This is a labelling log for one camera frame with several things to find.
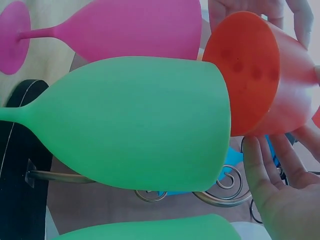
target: pink glass base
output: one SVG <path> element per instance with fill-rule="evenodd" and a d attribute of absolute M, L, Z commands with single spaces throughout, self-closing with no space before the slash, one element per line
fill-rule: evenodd
<path fill-rule="evenodd" d="M 27 57 L 30 39 L 18 39 L 20 32 L 30 31 L 29 10 L 22 1 L 9 4 L 0 15 L 0 71 L 15 74 Z"/>

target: wooden surface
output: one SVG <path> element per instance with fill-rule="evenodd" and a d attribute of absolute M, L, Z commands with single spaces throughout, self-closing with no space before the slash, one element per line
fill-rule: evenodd
<path fill-rule="evenodd" d="M 91 0 L 22 0 L 29 8 L 31 29 L 58 25 Z M 13 0 L 0 0 L 0 12 Z M 49 85 L 67 74 L 75 52 L 54 38 L 31 39 L 22 68 L 13 75 L 0 72 L 0 104 L 3 106 L 14 87 L 25 79 L 41 79 Z"/>

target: hand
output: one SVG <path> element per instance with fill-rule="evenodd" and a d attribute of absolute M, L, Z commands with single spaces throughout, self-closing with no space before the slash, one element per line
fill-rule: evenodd
<path fill-rule="evenodd" d="M 297 40 L 307 49 L 314 16 L 308 0 L 286 0 L 294 14 L 294 31 Z M 285 0 L 208 0 L 211 31 L 229 14 L 249 11 L 266 15 L 268 21 L 279 28 L 284 25 Z"/>
<path fill-rule="evenodd" d="M 320 130 L 292 133 L 320 161 Z M 306 170 L 284 134 L 269 136 L 290 186 L 283 183 L 264 137 L 246 137 L 244 169 L 256 207 L 273 240 L 314 240 L 320 234 L 320 177 Z"/>

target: pink wine glass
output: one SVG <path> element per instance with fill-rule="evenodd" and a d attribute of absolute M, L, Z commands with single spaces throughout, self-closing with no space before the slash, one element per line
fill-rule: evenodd
<path fill-rule="evenodd" d="M 65 22 L 31 30 L 27 6 L 0 15 L 0 71 L 16 73 L 32 38 L 56 38 L 88 62 L 121 56 L 196 60 L 201 40 L 199 0 L 94 0 Z"/>

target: plastic wine glass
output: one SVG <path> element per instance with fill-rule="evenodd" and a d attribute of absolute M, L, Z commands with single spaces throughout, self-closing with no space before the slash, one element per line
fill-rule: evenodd
<path fill-rule="evenodd" d="M 88 62 L 121 56 L 196 60 L 201 40 L 199 0 L 94 0 L 65 22 L 31 30 L 27 6 L 9 4 L 0 15 L 0 71 L 23 65 L 32 38 L 56 38 Z"/>
<path fill-rule="evenodd" d="M 210 238 L 241 240 L 232 224 L 215 214 L 91 226 L 65 233 L 54 240 L 194 240 Z"/>
<path fill-rule="evenodd" d="M 78 68 L 28 105 L 0 108 L 0 120 L 25 125 L 89 179 L 164 192 L 209 189 L 231 128 L 226 83 L 214 64 L 143 56 Z"/>
<path fill-rule="evenodd" d="M 213 31 L 203 61 L 226 82 L 231 136 L 289 133 L 308 122 L 320 105 L 315 64 L 307 50 L 252 12 L 236 12 Z"/>

